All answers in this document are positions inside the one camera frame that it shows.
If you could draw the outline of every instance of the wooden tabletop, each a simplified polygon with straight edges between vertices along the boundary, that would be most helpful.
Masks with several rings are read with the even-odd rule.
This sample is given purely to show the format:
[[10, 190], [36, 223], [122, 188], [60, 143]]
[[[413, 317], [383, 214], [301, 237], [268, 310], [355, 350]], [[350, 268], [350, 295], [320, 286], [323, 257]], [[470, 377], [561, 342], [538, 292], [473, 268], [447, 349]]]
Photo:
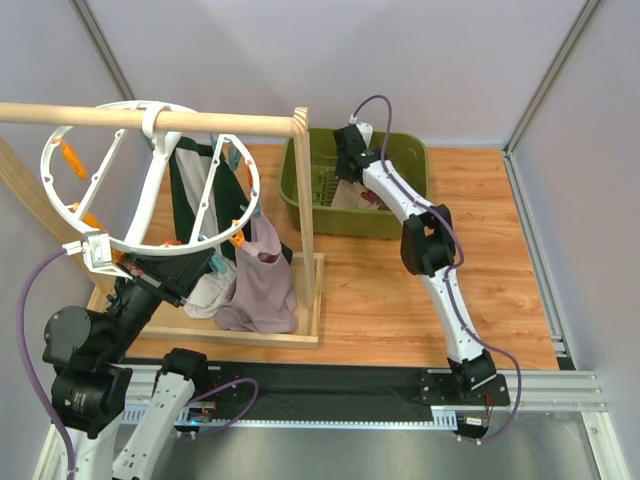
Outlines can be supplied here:
[[[282, 241], [301, 249], [278, 193], [283, 147], [250, 148], [262, 180], [263, 211]], [[431, 198], [445, 203], [465, 250], [460, 287], [481, 337], [513, 353], [523, 368], [557, 369], [549, 328], [501, 152], [430, 148]], [[239, 175], [241, 182], [246, 175]], [[173, 239], [171, 198], [163, 184], [147, 243]], [[138, 339], [130, 356], [161, 357], [174, 347], [210, 360], [446, 366], [446, 345], [422, 283], [406, 272], [400, 242], [315, 235], [325, 254], [317, 350]], [[513, 368], [493, 354], [500, 368]]]

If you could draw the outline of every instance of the olive green container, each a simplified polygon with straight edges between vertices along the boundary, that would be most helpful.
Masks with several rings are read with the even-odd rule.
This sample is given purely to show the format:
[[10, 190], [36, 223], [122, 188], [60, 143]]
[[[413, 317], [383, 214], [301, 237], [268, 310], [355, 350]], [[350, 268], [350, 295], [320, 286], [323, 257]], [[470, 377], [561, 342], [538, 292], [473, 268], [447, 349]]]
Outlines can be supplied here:
[[[309, 131], [314, 233], [399, 239], [402, 227], [395, 215], [389, 211], [331, 207], [339, 181], [334, 176], [337, 155], [331, 132], [332, 129], [329, 128], [312, 128]], [[371, 147], [380, 146], [383, 138], [383, 132], [375, 132], [371, 139]], [[424, 144], [412, 135], [392, 133], [389, 136], [386, 154], [409, 185], [420, 195], [428, 197], [429, 167]], [[300, 230], [293, 139], [287, 141], [285, 148], [280, 170], [280, 196], [287, 205], [291, 223]]]

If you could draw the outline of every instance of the dark green cloth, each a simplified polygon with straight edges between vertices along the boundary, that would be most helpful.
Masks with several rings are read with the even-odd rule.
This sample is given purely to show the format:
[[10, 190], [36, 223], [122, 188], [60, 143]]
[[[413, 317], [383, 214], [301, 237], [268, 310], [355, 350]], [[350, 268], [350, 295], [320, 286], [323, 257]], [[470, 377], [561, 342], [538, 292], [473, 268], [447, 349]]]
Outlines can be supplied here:
[[[195, 140], [182, 137], [176, 149], [191, 150], [198, 153], [201, 157], [213, 157], [213, 147], [211, 145], [202, 145]], [[231, 171], [231, 168], [222, 157], [220, 165], [216, 169], [216, 176], [213, 178], [213, 198], [215, 201], [216, 218], [218, 223], [218, 231], [222, 232], [229, 228], [231, 221], [240, 218], [244, 212], [241, 207], [247, 207], [249, 200], [242, 191], [242, 187]], [[195, 223], [195, 212], [189, 205], [187, 194], [184, 189], [180, 168], [176, 160], [176, 151], [174, 150], [169, 158], [169, 175], [171, 178], [171, 197], [173, 203], [173, 223], [176, 229], [176, 238], [182, 243], [188, 243], [191, 237], [191, 230]], [[251, 241], [251, 222], [248, 222], [243, 228], [244, 237], [247, 241]], [[220, 244], [220, 252], [226, 258], [235, 263], [236, 249], [226, 240]], [[282, 254], [291, 263], [293, 257], [292, 250], [282, 244]]]

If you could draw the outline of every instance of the pink cloth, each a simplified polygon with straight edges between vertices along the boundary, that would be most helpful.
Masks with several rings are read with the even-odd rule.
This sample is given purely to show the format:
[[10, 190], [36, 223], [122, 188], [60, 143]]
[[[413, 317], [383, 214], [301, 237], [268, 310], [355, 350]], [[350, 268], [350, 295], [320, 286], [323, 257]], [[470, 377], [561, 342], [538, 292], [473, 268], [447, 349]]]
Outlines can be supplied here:
[[251, 242], [236, 250], [236, 281], [215, 314], [225, 330], [285, 333], [297, 326], [293, 272], [280, 238], [264, 216], [251, 218]]

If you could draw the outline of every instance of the wall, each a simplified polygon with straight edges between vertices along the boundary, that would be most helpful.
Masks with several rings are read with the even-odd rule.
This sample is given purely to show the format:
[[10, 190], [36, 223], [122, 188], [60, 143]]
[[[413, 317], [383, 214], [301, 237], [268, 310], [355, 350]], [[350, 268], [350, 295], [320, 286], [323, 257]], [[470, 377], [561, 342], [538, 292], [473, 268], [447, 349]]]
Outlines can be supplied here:
[[603, 2], [516, 151], [572, 351], [578, 367], [598, 374], [632, 478], [640, 478], [638, 24], [638, 2]]
[[[22, 0], [3, 6], [0, 15], [0, 92], [2, 101], [96, 105], [117, 101], [116, 91], [84, 37], [66, 2]], [[50, 126], [0, 124], [0, 135], [34, 172]], [[89, 171], [102, 159], [113, 132], [76, 132], [72, 138]], [[132, 135], [123, 146], [105, 184], [109, 194], [96, 200], [92, 211], [114, 232], [130, 218], [129, 192], [139, 188], [138, 174], [148, 162], [141, 137]], [[78, 199], [84, 186], [73, 178], [61, 159], [56, 161], [56, 184]], [[48, 419], [23, 373], [16, 347], [14, 318], [22, 282], [36, 263], [60, 248], [0, 183], [0, 449], [2, 478], [30, 478], [48, 430]], [[49, 389], [52, 368], [40, 360], [43, 329], [50, 315], [65, 305], [83, 304], [89, 281], [70, 259], [62, 258], [46, 270], [32, 289], [27, 307], [27, 339], [40, 378]]]
[[[431, 144], [506, 142], [583, 0], [90, 0], [133, 90], [344, 124], [373, 93]], [[386, 110], [363, 112], [382, 128]]]

